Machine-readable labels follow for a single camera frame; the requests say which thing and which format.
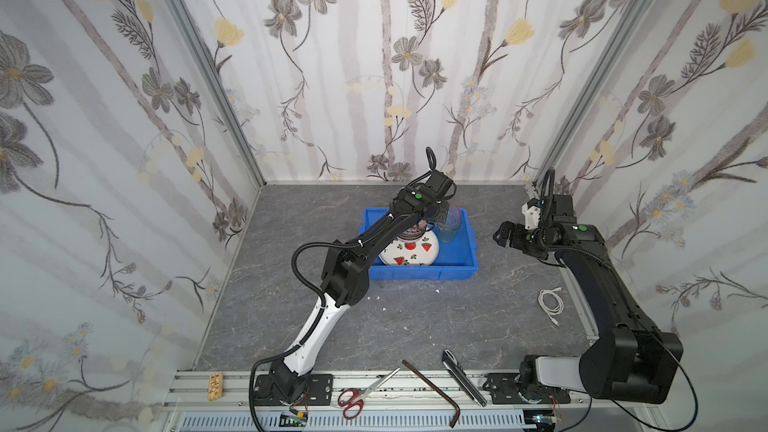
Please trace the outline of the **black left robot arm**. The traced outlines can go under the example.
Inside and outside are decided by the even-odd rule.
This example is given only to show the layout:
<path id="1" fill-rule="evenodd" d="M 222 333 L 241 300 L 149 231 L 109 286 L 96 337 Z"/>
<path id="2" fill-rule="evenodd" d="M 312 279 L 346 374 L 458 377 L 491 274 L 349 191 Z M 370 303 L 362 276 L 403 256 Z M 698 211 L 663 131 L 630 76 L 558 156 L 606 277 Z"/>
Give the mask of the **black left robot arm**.
<path id="1" fill-rule="evenodd" d="M 388 210 L 372 226 L 346 242 L 309 242 L 291 257 L 291 269 L 300 283 L 317 296 L 313 312 L 299 335 L 284 352 L 254 363 L 249 376 L 248 402 L 260 399 L 290 405 L 304 397 L 317 356 L 341 316 L 359 303 L 370 285 L 369 269 L 379 254 L 399 235 L 420 222 L 438 223 L 447 218 L 455 182 L 432 167 L 402 187 Z M 318 285 L 299 270 L 300 255 L 315 248 L 327 250 Z"/>

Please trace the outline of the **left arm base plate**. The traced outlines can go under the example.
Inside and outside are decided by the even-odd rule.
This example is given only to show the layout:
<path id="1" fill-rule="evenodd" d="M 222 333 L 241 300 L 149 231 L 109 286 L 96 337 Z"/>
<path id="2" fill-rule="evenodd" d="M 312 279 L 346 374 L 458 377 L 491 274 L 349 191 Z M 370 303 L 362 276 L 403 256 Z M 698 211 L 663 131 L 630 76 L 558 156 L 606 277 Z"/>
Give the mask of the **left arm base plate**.
<path id="1" fill-rule="evenodd" d="M 250 385 L 249 404 L 254 407 L 329 406 L 333 380 L 332 374 L 288 378 L 272 374 L 256 375 Z"/>

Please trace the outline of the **pink glass cup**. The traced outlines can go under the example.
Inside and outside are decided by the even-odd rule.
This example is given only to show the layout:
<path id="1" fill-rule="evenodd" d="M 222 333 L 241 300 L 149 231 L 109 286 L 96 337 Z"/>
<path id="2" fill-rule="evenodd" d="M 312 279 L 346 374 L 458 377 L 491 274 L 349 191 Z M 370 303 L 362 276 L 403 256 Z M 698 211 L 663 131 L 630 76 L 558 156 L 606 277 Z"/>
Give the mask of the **pink glass cup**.
<path id="1" fill-rule="evenodd" d="M 462 212 L 459 206 L 454 203 L 450 203 L 446 209 L 445 217 L 442 219 L 442 224 L 447 227 L 459 227 L 462 223 Z"/>

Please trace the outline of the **green glass cup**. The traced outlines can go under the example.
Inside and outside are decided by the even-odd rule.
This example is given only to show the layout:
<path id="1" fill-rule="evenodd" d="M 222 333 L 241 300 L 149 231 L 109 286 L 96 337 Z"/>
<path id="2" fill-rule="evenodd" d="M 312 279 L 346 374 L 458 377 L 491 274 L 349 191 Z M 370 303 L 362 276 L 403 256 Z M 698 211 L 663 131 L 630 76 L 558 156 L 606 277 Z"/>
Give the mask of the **green glass cup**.
<path id="1" fill-rule="evenodd" d="M 453 242 L 462 227 L 461 215 L 449 215 L 443 222 L 436 224 L 436 235 L 440 242 Z"/>

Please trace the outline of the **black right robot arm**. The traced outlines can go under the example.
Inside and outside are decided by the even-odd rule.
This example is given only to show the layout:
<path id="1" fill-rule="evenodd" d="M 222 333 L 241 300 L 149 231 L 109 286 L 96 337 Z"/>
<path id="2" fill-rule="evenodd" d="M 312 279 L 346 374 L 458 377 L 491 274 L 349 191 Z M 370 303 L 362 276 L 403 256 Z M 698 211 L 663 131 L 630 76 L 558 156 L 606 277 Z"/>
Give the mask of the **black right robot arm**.
<path id="1" fill-rule="evenodd" d="M 576 279 L 597 327 L 596 341 L 580 356 L 528 355 L 515 379 L 522 399 L 536 402 L 575 391 L 618 406 L 659 405 L 681 372 L 684 347 L 664 332 L 631 295 L 596 226 L 578 221 L 569 195 L 529 200 L 526 221 L 503 222 L 493 235 L 536 259 L 554 257 Z"/>

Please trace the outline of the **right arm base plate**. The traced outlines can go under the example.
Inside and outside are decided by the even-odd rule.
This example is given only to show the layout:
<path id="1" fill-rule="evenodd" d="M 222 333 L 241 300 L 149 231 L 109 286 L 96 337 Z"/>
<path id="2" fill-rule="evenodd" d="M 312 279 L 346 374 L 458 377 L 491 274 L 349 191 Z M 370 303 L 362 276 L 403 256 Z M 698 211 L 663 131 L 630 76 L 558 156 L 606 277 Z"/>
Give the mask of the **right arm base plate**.
<path id="1" fill-rule="evenodd" d="M 518 373 L 489 373 L 481 387 L 488 392 L 494 405 L 556 405 L 569 404 L 571 397 L 563 389 L 531 385 L 523 387 L 516 381 Z"/>

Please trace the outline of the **orange and blue patterned bowl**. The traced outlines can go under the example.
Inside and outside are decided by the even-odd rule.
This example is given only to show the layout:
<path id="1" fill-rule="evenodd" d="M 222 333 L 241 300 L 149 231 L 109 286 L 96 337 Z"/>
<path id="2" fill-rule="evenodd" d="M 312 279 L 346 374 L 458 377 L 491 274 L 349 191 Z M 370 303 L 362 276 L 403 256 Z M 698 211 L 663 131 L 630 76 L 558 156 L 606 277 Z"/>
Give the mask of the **orange and blue patterned bowl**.
<path id="1" fill-rule="evenodd" d="M 426 232 L 428 232 L 429 231 L 429 227 L 430 227 L 430 225 L 429 225 L 429 223 L 427 221 L 420 220 L 414 226 L 412 226 L 412 227 L 406 229 L 405 231 L 403 231 L 399 235 L 399 238 L 404 240 L 404 241 L 415 241 L 415 240 L 419 239 L 420 237 L 422 237 Z"/>

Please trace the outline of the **white watermelon plate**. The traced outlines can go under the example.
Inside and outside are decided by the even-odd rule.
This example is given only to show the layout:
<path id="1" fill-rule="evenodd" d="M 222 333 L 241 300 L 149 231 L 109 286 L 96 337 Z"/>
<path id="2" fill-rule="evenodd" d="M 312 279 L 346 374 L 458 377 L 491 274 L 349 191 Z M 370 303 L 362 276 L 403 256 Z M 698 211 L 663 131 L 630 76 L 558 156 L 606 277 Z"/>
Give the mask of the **white watermelon plate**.
<path id="1" fill-rule="evenodd" d="M 387 266 L 430 266 L 439 254 L 439 240 L 432 232 L 425 232 L 414 240 L 396 238 L 379 254 Z"/>

